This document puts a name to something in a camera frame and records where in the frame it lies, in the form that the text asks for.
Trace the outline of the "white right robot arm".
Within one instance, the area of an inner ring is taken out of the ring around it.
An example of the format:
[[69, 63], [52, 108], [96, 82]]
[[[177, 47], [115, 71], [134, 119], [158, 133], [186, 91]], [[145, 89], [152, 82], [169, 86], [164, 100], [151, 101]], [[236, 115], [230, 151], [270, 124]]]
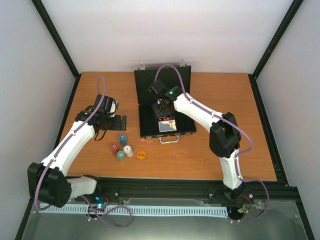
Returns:
[[219, 158], [222, 168], [224, 196], [234, 203], [243, 191], [242, 175], [236, 166], [239, 163], [241, 134], [235, 116], [230, 112], [223, 114], [210, 109], [178, 86], [169, 89], [153, 85], [148, 90], [157, 99], [160, 111], [182, 113], [208, 131], [209, 148]]

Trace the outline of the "white poker chip stack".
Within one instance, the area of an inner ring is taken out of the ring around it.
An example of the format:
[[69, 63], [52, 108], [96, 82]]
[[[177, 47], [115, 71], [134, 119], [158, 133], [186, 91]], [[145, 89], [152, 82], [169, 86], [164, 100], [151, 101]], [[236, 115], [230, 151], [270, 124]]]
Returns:
[[133, 152], [132, 147], [130, 145], [125, 145], [123, 147], [123, 151], [127, 157], [132, 157], [134, 155], [134, 152]]

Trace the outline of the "orange dealer button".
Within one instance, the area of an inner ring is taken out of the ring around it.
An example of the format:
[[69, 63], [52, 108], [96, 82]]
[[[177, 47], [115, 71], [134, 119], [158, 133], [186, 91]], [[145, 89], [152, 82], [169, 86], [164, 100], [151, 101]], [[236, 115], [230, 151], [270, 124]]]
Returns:
[[136, 157], [138, 160], [144, 160], [147, 157], [147, 153], [143, 150], [137, 152]]

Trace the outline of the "black poker set case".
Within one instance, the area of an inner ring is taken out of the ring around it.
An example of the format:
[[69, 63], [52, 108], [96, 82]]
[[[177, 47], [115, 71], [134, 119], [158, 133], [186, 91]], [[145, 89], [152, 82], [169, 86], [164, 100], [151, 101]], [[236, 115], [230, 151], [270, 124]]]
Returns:
[[190, 93], [190, 65], [145, 67], [134, 70], [142, 139], [179, 137], [197, 132], [195, 121], [174, 108], [174, 97]]

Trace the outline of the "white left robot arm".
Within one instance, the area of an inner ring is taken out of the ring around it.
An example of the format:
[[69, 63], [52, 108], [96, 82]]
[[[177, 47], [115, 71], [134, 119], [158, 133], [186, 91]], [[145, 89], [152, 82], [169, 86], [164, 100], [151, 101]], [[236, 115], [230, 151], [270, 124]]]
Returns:
[[61, 208], [70, 199], [82, 195], [95, 202], [101, 200], [104, 188], [98, 185], [98, 178], [92, 175], [67, 178], [69, 168], [86, 143], [95, 138], [99, 131], [124, 131], [126, 127], [125, 115], [82, 110], [52, 153], [40, 163], [31, 163], [27, 169], [29, 194], [36, 209]]

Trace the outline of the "blue playing card deck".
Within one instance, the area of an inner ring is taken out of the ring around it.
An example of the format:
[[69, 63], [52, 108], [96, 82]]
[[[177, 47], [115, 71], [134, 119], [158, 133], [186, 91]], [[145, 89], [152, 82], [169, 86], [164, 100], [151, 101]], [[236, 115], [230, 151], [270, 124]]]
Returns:
[[158, 128], [159, 128], [159, 132], [161, 133], [177, 131], [176, 121], [173, 119], [159, 121]]

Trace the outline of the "red poker chip stack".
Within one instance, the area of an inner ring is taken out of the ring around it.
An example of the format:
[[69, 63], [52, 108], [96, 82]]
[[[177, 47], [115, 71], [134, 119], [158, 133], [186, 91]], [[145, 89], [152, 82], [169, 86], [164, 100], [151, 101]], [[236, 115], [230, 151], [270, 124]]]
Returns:
[[116, 142], [113, 142], [111, 145], [110, 145], [110, 149], [111, 149], [111, 152], [113, 155], [117, 155], [118, 151], [120, 150], [120, 147], [119, 147], [119, 144], [116, 143]]

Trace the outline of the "black aluminium frame rail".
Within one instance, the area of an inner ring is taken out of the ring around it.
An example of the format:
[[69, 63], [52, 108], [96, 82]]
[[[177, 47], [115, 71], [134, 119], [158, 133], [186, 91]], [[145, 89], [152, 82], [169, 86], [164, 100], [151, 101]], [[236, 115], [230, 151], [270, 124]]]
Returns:
[[295, 200], [300, 196], [296, 187], [280, 182], [257, 181], [243, 183], [239, 190], [228, 190], [221, 181], [205, 180], [155, 180], [129, 178], [99, 178], [89, 193], [81, 187], [75, 194], [76, 201], [84, 195], [92, 203], [110, 202], [122, 204], [131, 198], [146, 199], [194, 199], [222, 206], [239, 206], [245, 201]]

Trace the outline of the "green poker chip stack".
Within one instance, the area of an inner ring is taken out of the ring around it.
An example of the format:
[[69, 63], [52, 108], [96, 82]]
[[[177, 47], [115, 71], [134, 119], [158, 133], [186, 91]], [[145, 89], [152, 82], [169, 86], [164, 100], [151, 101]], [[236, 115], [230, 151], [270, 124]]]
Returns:
[[126, 157], [126, 154], [124, 151], [122, 150], [119, 150], [117, 153], [116, 153], [116, 160], [119, 161], [119, 162], [122, 162]]

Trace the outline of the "blue poker chip stack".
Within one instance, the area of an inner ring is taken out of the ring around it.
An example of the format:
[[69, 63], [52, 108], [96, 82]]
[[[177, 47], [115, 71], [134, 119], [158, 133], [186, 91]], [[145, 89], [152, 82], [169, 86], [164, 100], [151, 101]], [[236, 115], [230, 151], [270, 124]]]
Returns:
[[128, 138], [127, 138], [127, 135], [122, 133], [118, 136], [118, 139], [119, 139], [119, 143], [122, 145], [122, 146], [126, 146], [128, 144]]

